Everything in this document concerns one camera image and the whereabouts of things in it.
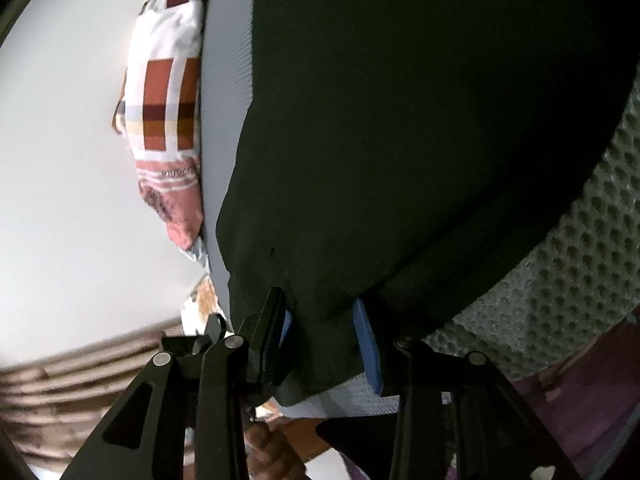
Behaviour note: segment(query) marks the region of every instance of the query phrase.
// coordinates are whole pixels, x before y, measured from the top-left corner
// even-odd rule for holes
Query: hand
[[[305,465],[281,431],[270,431],[266,424],[258,422],[244,432],[244,441],[251,448],[247,465],[254,480],[306,478]]]

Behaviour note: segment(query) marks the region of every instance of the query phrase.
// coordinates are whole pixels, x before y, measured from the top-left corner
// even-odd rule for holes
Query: plaid pillow
[[[113,117],[129,141],[142,199],[189,251],[202,225],[198,88],[204,0],[145,0]]]

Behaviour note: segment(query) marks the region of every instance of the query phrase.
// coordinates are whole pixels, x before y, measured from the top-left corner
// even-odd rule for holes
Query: silver rivet
[[[227,348],[240,348],[244,344],[244,339],[239,335],[230,335],[225,339]]]
[[[486,357],[480,352],[471,352],[471,354],[469,354],[469,362],[473,366],[483,366],[486,363]]]
[[[171,354],[167,352],[160,352],[159,354],[154,355],[154,364],[156,366],[164,366],[169,361],[171,361]]]

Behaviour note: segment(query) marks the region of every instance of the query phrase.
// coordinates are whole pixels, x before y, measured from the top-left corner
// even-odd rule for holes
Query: white wall
[[[202,272],[110,128],[142,0],[32,0],[0,47],[0,366],[177,317]]]
[[[62,476],[62,473],[54,473],[52,471],[47,471],[46,469],[41,469],[35,466],[32,466],[31,470],[39,478],[39,480],[60,480],[60,477]]]
[[[306,475],[311,480],[349,480],[349,474],[340,453],[335,449],[325,451],[322,455],[307,462]]]

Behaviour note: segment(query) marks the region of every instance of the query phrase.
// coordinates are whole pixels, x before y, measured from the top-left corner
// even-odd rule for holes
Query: dark green fabric
[[[254,0],[254,100],[216,237],[239,326],[279,286],[283,404],[362,371],[351,303],[424,334],[578,195],[620,119],[631,0]]]

